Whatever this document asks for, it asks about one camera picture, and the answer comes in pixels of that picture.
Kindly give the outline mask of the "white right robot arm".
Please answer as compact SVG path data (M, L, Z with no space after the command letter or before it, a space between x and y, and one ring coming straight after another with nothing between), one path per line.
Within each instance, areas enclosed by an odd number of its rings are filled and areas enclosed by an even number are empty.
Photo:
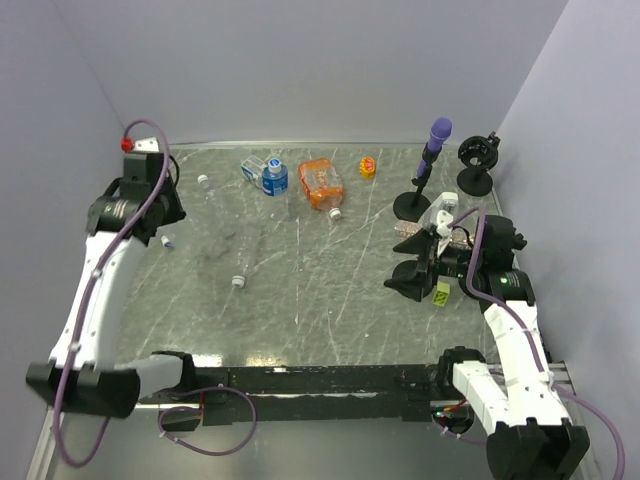
M487 215L470 249L452 247L453 216L423 214L416 232L396 245L413 260L400 263L385 286L421 301L442 276L457 278L476 299L493 335L502 384L484 357L464 347L440 357L436 384L448 398L463 396L486 432L489 469L496 479L568 479L590 447L586 429L572 423L554 389L528 275L514 265L527 242L513 222Z

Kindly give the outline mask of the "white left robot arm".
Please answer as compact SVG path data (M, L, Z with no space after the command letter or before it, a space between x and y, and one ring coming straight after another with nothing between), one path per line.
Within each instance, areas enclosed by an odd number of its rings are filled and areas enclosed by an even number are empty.
M119 364L116 343L138 264L159 228L186 213L162 153L128 153L123 174L88 210L85 258L65 327L44 363L30 364L27 385L56 414L128 417L139 400L164 391L184 402L198 379L190 354L155 351Z

